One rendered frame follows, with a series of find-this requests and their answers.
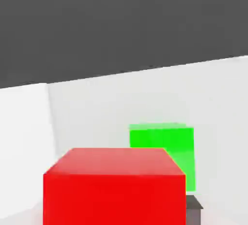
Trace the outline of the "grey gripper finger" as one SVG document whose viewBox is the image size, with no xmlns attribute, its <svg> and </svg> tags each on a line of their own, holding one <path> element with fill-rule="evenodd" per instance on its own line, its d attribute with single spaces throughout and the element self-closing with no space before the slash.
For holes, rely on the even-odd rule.
<svg viewBox="0 0 248 225">
<path fill-rule="evenodd" d="M 194 195 L 187 195 L 186 225 L 229 225 L 229 220 L 209 209 L 204 209 Z"/>
</svg>

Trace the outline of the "small green cube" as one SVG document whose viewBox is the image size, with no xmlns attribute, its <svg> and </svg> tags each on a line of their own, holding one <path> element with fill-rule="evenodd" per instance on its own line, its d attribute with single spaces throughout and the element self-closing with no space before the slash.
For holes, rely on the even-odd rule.
<svg viewBox="0 0 248 225">
<path fill-rule="evenodd" d="M 130 147 L 163 148 L 186 175 L 186 191 L 196 190 L 194 128 L 180 123 L 129 126 Z"/>
</svg>

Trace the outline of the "small red cube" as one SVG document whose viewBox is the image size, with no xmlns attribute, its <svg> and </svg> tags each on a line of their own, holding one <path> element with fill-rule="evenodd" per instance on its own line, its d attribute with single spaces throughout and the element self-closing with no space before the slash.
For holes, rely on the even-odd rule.
<svg viewBox="0 0 248 225">
<path fill-rule="evenodd" d="M 162 148 L 73 148 L 43 187 L 43 225 L 186 225 L 186 176 Z"/>
</svg>

